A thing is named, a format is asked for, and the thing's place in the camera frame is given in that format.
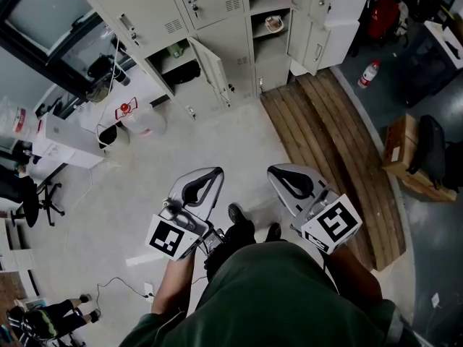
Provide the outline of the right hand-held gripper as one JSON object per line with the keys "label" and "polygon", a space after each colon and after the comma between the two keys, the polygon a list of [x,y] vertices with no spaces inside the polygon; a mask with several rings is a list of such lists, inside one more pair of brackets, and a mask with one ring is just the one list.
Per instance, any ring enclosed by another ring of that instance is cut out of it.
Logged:
{"label": "right hand-held gripper", "polygon": [[[331,254],[360,229],[362,219],[348,196],[335,193],[314,168],[283,163],[268,167],[267,177],[295,216],[292,228],[323,253]],[[317,196],[308,203],[309,194]]]}

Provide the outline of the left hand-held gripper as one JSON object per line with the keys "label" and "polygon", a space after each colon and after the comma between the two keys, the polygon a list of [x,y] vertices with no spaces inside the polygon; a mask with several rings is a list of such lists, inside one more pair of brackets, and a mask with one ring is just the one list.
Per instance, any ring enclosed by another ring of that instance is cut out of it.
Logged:
{"label": "left hand-held gripper", "polygon": [[200,168],[180,176],[161,211],[153,215],[145,245],[173,261],[184,259],[197,248],[210,257],[213,225],[208,218],[223,183],[220,167]]}

